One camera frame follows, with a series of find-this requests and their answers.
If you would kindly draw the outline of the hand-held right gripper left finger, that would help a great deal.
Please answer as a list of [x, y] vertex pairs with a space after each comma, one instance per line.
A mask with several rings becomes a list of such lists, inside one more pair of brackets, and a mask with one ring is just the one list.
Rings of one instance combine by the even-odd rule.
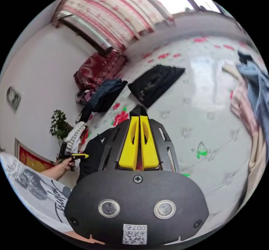
[[129, 129], [119, 159], [122, 169], [136, 169], [139, 144], [139, 117], [131, 118]]

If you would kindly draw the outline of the person's left hand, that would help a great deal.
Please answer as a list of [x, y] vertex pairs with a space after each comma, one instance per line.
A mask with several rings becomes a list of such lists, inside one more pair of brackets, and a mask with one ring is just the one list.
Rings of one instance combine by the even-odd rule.
[[56, 165], [57, 171], [60, 171], [60, 172], [69, 171], [70, 169], [69, 164], [71, 164], [70, 163], [71, 161], [72, 159], [69, 158], [69, 159], [64, 160], [62, 164], [57, 164]]

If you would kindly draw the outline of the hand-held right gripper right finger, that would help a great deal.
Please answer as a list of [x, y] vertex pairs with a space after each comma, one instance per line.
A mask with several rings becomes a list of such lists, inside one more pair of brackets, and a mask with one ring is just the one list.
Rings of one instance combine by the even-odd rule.
[[159, 159], [147, 116], [140, 116], [141, 154], [143, 169], [157, 169]]

